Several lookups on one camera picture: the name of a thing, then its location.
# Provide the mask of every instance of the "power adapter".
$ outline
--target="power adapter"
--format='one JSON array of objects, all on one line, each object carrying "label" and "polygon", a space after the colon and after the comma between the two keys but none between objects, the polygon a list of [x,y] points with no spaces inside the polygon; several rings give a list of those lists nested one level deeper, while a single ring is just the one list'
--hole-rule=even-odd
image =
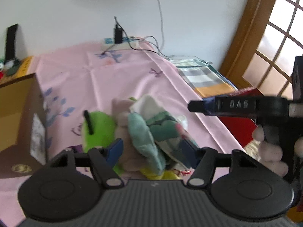
[{"label": "power adapter", "polygon": [[122,36],[123,36],[123,29],[116,24],[116,27],[114,28],[115,44],[122,43]]}]

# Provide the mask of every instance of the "bed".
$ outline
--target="bed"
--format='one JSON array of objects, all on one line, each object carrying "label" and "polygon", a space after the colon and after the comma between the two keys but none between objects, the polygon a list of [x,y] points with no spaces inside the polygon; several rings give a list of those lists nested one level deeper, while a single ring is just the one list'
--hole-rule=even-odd
[{"label": "bed", "polygon": [[[141,43],[144,49],[151,49]],[[53,157],[69,146],[82,144],[83,110],[111,114],[113,98],[139,98],[149,93],[173,115],[185,115],[188,132],[199,147],[221,153],[243,150],[217,117],[190,113],[187,103],[198,94],[168,60],[147,51],[119,50],[101,55],[100,43],[86,43],[34,57],[28,73],[36,72],[47,106],[47,146]],[[215,178],[226,174],[217,169]],[[0,180],[0,219],[16,226],[24,215],[17,201],[25,177]]]}]

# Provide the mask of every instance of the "pile of stuffed toys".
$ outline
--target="pile of stuffed toys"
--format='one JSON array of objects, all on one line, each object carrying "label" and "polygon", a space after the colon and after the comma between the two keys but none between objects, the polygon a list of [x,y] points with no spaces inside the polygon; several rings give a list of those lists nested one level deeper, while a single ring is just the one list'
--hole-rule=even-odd
[{"label": "pile of stuffed toys", "polygon": [[86,115],[90,122],[86,119],[82,125],[84,152],[106,148],[117,138],[123,140],[123,153],[113,168],[118,175],[139,171],[151,180],[174,180],[188,173],[190,163],[180,142],[196,143],[186,131],[187,120],[183,115],[173,117],[151,95],[114,99],[112,116],[100,111]]}]

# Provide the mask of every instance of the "brown box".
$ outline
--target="brown box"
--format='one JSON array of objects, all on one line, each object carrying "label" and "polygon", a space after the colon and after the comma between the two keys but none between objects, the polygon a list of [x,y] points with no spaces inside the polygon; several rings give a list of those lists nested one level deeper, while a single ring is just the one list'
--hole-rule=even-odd
[{"label": "brown box", "polygon": [[0,85],[0,178],[31,175],[46,163],[45,121],[35,74]]}]

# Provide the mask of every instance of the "plaid fabric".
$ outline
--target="plaid fabric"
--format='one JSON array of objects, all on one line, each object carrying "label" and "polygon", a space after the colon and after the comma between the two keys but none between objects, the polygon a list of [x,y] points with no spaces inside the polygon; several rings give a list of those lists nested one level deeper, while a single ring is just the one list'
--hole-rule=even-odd
[{"label": "plaid fabric", "polygon": [[171,60],[180,76],[201,97],[226,94],[237,88],[204,60]]}]

